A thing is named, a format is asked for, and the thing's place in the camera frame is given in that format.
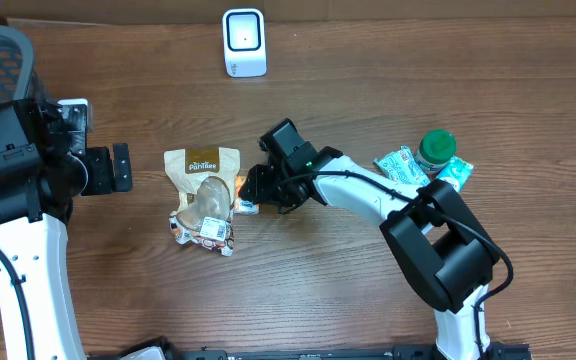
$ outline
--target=wooden table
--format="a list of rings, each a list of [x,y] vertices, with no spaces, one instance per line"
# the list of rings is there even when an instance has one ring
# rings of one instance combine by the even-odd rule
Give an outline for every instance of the wooden table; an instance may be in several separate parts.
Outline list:
[[[245,171],[290,117],[371,169],[452,131],[476,165],[463,197],[516,271],[486,304],[489,334],[576,359],[576,18],[268,24],[268,75],[239,80],[217,25],[27,33],[53,95],[94,104],[91,145],[130,144],[134,190],[75,202],[68,274],[86,351],[160,334],[229,351],[433,342],[431,309],[347,211],[239,216],[231,258],[174,242],[163,152],[238,148]],[[493,284],[504,276],[498,265]]]

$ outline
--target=snack bag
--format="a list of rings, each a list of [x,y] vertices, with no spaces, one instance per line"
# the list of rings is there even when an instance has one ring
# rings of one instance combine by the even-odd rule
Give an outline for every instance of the snack bag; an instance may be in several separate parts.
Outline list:
[[[164,163],[166,175],[179,191],[179,208],[168,219],[175,240],[232,255],[239,150],[211,147],[167,151]]]

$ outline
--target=green lid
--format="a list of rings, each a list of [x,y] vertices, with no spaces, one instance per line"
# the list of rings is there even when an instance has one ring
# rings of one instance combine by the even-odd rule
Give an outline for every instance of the green lid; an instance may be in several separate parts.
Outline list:
[[[429,131],[419,144],[421,156],[433,164],[443,164],[457,152],[457,141],[446,130]]]

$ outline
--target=blue packet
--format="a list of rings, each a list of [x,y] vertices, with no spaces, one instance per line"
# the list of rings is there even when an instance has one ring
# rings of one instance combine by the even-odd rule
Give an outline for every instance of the blue packet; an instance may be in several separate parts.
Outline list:
[[[430,184],[430,179],[415,162],[412,151],[407,146],[401,150],[393,151],[381,160],[375,159],[375,164],[386,177],[399,184],[421,185]]]
[[[437,179],[443,180],[452,185],[455,191],[459,192],[468,181],[474,170],[474,166],[461,158],[453,156],[446,166],[439,172]]]

